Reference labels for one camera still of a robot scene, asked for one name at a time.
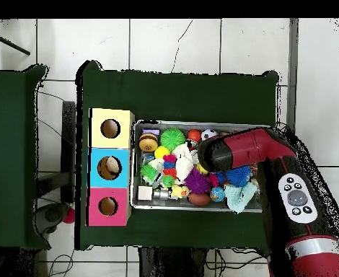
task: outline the round hole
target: round hole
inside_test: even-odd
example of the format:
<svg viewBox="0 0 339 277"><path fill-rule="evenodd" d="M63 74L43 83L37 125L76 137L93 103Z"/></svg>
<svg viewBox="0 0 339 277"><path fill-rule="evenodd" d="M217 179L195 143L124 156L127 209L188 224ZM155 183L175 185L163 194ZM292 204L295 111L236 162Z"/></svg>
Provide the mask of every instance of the round hole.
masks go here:
<svg viewBox="0 0 339 277"><path fill-rule="evenodd" d="M120 134L120 124L114 119L107 119L100 126L100 130L104 137L113 139Z"/></svg>
<svg viewBox="0 0 339 277"><path fill-rule="evenodd" d="M112 216L117 212L118 204L117 201L112 198L103 198L99 202L99 210L105 216Z"/></svg>
<svg viewBox="0 0 339 277"><path fill-rule="evenodd" d="M97 172L105 180L115 180L121 171L120 161L114 156L103 157L97 164Z"/></svg>

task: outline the green table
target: green table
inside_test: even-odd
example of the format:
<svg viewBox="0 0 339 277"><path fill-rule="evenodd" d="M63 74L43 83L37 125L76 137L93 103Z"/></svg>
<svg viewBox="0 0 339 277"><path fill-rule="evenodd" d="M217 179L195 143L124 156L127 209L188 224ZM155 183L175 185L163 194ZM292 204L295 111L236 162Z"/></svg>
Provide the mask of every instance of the green table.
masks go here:
<svg viewBox="0 0 339 277"><path fill-rule="evenodd" d="M43 249L35 231L35 91L46 66L0 71L0 247Z"/></svg>
<svg viewBox="0 0 339 277"><path fill-rule="evenodd" d="M130 110L138 119L273 126L278 75L159 74L102 71L95 61L80 67L77 78L76 182L87 179L88 110ZM76 197L86 195L86 183ZM86 227L85 196L76 202L77 249L89 245L181 247L259 247L268 252L262 214L133 209L126 227Z"/></svg>

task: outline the green toy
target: green toy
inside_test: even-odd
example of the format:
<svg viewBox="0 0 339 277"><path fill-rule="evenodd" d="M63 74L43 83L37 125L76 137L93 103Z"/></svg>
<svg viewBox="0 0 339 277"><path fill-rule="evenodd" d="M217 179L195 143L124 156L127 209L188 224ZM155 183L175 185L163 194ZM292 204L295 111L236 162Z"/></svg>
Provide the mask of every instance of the green toy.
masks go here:
<svg viewBox="0 0 339 277"><path fill-rule="evenodd" d="M161 145L173 151L177 146L185 143L185 136L178 128L168 128L161 135Z"/></svg>

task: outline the table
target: table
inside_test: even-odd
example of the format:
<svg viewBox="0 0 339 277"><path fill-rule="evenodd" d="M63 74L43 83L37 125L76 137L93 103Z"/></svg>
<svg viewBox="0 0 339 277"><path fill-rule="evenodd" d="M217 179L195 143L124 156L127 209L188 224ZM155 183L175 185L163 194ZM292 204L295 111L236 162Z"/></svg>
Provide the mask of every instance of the table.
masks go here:
<svg viewBox="0 0 339 277"><path fill-rule="evenodd" d="M267 253L262 214L133 209L126 227L86 227L87 128L91 107L130 110L138 119L273 126L278 75L103 71L85 62L76 75L75 248L90 245L258 247Z"/></svg>

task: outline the silver band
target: silver band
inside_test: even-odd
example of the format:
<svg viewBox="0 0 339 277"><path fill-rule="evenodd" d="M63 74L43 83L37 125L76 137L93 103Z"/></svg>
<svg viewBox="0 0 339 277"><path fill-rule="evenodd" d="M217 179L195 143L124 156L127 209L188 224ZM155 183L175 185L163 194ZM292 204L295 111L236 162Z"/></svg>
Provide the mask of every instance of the silver band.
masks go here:
<svg viewBox="0 0 339 277"><path fill-rule="evenodd" d="M289 245L285 252L290 260L324 252L339 254L339 244L330 238L311 238Z"/></svg>

